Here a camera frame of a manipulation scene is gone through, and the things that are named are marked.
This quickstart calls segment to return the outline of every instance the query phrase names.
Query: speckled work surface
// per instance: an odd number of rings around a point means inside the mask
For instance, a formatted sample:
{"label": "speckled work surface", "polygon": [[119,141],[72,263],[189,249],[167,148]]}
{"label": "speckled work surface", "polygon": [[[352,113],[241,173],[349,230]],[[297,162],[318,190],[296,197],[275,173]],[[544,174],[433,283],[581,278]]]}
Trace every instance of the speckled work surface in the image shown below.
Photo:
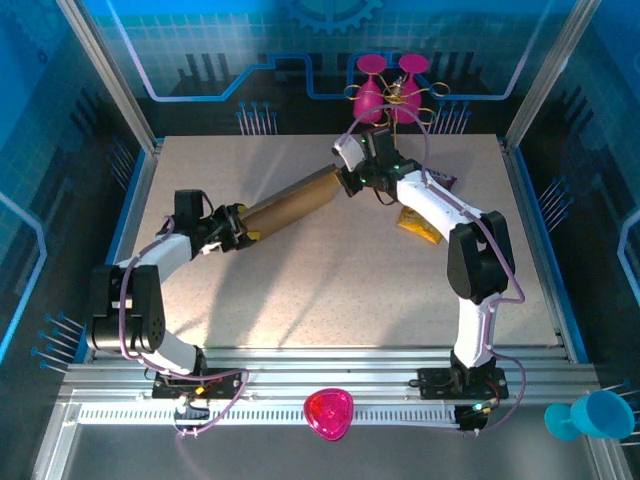
{"label": "speckled work surface", "polygon": [[[136,251],[173,212],[177,189],[205,190],[214,206],[248,206],[334,162],[334,136],[168,137]],[[492,135],[439,135],[429,166],[456,175],[453,192],[507,218],[523,306],[500,307],[497,344],[548,345],[556,338],[499,145]],[[399,149],[422,159],[418,135]],[[373,192],[338,196],[264,242],[211,254],[163,285],[167,327],[208,347],[444,346],[458,329],[446,278],[447,244],[434,246],[396,226],[400,205]]]}

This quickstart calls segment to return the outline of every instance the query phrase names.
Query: enclosure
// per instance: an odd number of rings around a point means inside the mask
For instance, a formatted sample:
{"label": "enclosure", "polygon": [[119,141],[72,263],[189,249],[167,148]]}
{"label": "enclosure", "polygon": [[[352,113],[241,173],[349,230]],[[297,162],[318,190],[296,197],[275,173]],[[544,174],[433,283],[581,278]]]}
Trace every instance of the enclosure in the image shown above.
{"label": "enclosure", "polygon": [[[548,405],[625,380],[617,391],[638,408],[635,2],[1,5],[2,478],[640,475],[637,437],[567,443],[544,422]],[[424,68],[410,71],[411,54]],[[381,75],[363,67],[367,55]],[[341,167],[332,147],[358,92],[374,82],[394,103],[398,78],[419,89],[427,166],[506,218],[526,302],[501,307],[495,345],[524,365],[522,405],[477,439],[426,428],[460,403],[408,384],[417,369],[449,366],[459,326],[447,242],[400,229],[402,205],[340,191],[162,284],[167,330],[210,367],[250,372],[219,426],[176,436],[175,407],[151,398],[143,366],[87,349],[92,270],[149,244],[176,190],[201,189],[212,208],[252,206]],[[421,161],[418,125],[394,115],[397,149]],[[498,365],[510,397],[491,423],[523,385],[518,368]],[[302,414],[324,387],[355,401],[335,445]]]}

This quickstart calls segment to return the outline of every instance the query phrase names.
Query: pink wine glass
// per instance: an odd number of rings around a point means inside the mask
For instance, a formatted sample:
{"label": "pink wine glass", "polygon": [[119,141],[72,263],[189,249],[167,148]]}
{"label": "pink wine glass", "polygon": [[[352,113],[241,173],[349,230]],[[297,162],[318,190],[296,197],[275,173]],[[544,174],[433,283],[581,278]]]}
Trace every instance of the pink wine glass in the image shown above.
{"label": "pink wine glass", "polygon": [[[358,70],[369,75],[369,79],[358,89],[356,100],[353,104],[353,116],[358,118],[367,110],[379,107],[384,103],[384,97],[380,87],[373,80],[373,76],[382,73],[387,68],[387,61],[381,55],[369,54],[358,58],[356,62]],[[377,123],[382,118],[382,110],[372,112],[362,118],[362,123]]]}
{"label": "pink wine glass", "polygon": [[[429,60],[427,60],[422,55],[418,55],[416,53],[411,53],[408,55],[403,55],[400,58],[400,68],[409,74],[409,78],[402,85],[402,100],[405,104],[405,107],[411,110],[413,113],[418,115],[418,111],[420,109],[420,105],[422,104],[422,95],[417,93],[418,85],[416,84],[416,80],[414,75],[426,72],[429,69]],[[396,110],[393,112],[395,116],[395,120],[398,123],[412,123],[413,118],[406,113]]]}

